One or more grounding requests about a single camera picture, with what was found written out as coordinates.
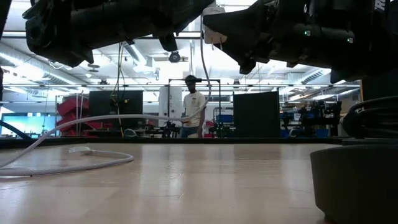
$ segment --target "table surface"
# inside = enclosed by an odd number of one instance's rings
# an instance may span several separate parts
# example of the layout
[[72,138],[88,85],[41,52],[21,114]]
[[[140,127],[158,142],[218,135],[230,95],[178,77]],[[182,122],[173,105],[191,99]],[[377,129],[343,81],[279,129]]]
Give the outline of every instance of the table surface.
[[[310,153],[325,144],[85,144],[132,154],[121,166],[0,177],[1,224],[321,224]],[[75,166],[111,158],[36,149],[8,167]],[[0,159],[16,150],[0,151]]]

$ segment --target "black monitor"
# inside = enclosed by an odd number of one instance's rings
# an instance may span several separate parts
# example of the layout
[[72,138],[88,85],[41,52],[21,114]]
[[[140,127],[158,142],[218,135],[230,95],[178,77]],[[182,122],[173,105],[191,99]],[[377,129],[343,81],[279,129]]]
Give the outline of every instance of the black monitor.
[[[118,114],[115,101],[118,102],[120,114],[142,114],[143,107],[142,91],[91,91],[90,92],[90,116],[102,116]],[[119,127],[119,120],[112,120],[114,127]],[[144,124],[143,119],[122,119],[123,130],[137,129],[140,124]]]

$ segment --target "ceiling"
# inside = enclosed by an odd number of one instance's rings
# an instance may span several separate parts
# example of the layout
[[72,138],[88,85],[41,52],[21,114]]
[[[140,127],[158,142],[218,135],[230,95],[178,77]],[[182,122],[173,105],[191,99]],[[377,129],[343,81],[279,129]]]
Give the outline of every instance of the ceiling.
[[[218,4],[225,6],[228,11],[242,10],[250,6],[255,0],[219,0]],[[22,13],[30,7],[29,0],[13,0],[9,17],[7,20],[5,31],[21,31],[25,30],[25,20],[22,18]],[[184,31],[199,31],[200,20],[196,19],[193,21]],[[21,38],[8,38],[3,37],[1,44],[9,47],[8,53],[11,57],[17,55],[20,58],[26,58],[28,61],[24,63],[32,63],[36,60],[45,66],[49,64],[46,58],[40,57],[32,53],[25,39]],[[186,59],[185,62],[171,63],[168,61],[169,53],[166,52],[160,45],[158,40],[154,39],[137,39],[135,41],[135,48],[145,57],[153,58],[154,64],[151,68],[152,72],[142,72],[137,69],[137,65],[133,64],[133,58],[124,51],[121,55],[122,59],[122,71],[125,77],[125,82],[128,84],[166,84],[169,78],[183,78],[184,76],[193,73],[198,78],[205,78],[205,71],[201,63],[200,57],[200,41],[189,40],[189,39],[178,39],[177,40],[179,54]],[[119,57],[119,44],[114,44],[93,51],[95,62],[94,64],[99,65],[97,68],[98,72],[89,72],[91,68],[88,66],[88,62],[83,62],[75,68],[62,67],[57,71],[64,82],[68,79],[73,79],[73,83],[88,83],[98,84],[101,80],[106,80],[110,84],[116,83],[118,76],[118,57]],[[224,84],[232,84],[234,81],[240,82],[240,84],[301,84],[302,79],[307,77],[314,72],[320,71],[320,68],[309,67],[305,65],[297,65],[295,68],[287,68],[285,62],[270,61],[268,64],[258,63],[257,67],[249,75],[239,74],[239,65],[231,59],[228,55],[222,51],[216,49],[211,45],[205,45],[203,54],[205,57],[205,63],[208,69],[208,73],[211,78],[219,78]],[[317,84],[317,85],[329,85],[330,74],[325,73],[320,78],[314,79],[306,84]],[[352,88],[340,88],[335,91],[334,88],[290,88],[285,91],[285,94],[290,96],[296,95],[299,92],[300,95],[306,96],[308,91],[316,90],[319,94],[323,94],[323,91],[335,93],[345,92]],[[253,88],[245,88],[242,91],[257,91]]]

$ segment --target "man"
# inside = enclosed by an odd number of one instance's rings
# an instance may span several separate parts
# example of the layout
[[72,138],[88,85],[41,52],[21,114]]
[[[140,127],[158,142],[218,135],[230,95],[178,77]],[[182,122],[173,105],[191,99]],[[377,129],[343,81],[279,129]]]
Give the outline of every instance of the man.
[[[185,78],[185,84],[189,89],[189,94],[185,96],[183,105],[185,108],[185,116],[191,116],[196,111],[198,111],[206,103],[205,96],[196,90],[196,77],[189,75]],[[203,132],[203,122],[205,121],[205,109],[201,111],[194,118],[189,121],[183,122],[183,127],[181,131],[181,138],[196,138],[202,137]]]

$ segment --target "jeans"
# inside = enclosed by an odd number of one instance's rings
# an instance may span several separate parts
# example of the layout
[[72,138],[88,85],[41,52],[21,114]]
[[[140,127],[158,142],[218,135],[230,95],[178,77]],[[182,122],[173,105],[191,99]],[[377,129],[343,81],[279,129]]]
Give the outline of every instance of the jeans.
[[197,134],[199,127],[182,127],[181,138],[188,138],[191,134]]

